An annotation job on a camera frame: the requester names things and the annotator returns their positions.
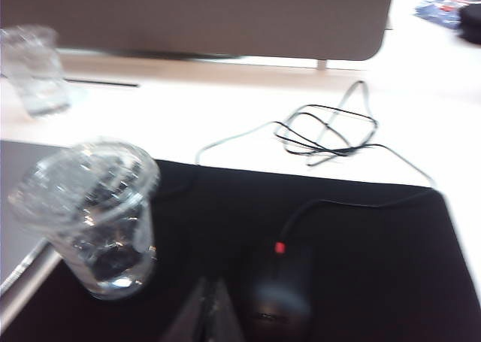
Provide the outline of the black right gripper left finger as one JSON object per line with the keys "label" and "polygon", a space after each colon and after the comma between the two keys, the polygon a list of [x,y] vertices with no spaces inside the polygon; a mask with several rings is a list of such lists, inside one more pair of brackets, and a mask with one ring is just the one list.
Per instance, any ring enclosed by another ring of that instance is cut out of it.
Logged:
{"label": "black right gripper left finger", "polygon": [[160,337],[160,341],[200,341],[204,327],[210,282],[201,277],[180,308],[180,312]]}

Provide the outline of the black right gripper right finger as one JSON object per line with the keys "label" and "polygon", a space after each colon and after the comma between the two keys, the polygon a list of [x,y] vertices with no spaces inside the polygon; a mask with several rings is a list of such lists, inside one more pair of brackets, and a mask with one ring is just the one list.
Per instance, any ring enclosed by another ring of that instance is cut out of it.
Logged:
{"label": "black right gripper right finger", "polygon": [[213,285],[207,305],[206,341],[244,341],[244,333],[234,310],[224,279]]}

